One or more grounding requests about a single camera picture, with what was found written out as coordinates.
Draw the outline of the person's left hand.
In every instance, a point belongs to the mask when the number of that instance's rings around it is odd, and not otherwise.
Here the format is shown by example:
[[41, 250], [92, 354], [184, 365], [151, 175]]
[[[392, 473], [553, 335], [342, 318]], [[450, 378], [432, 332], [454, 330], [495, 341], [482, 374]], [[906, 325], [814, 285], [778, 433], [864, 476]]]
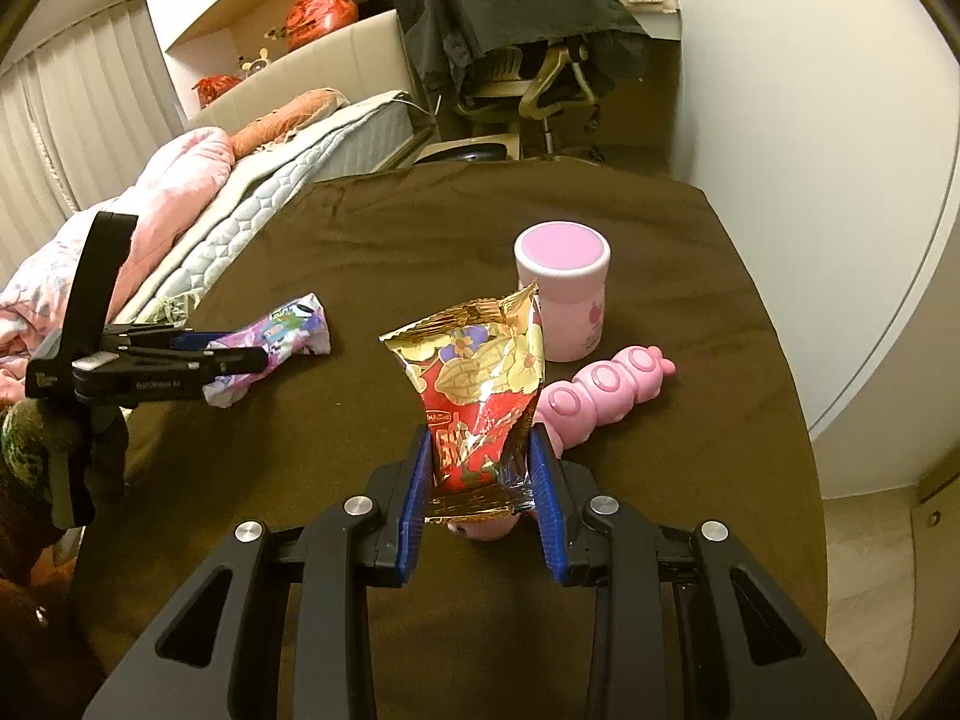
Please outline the person's left hand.
[[121, 411], [88, 418], [50, 401], [23, 398], [3, 413], [5, 466], [44, 509], [53, 502], [50, 462], [54, 458], [71, 460], [73, 468], [80, 468], [94, 505], [116, 502], [124, 490], [127, 449], [127, 421]]

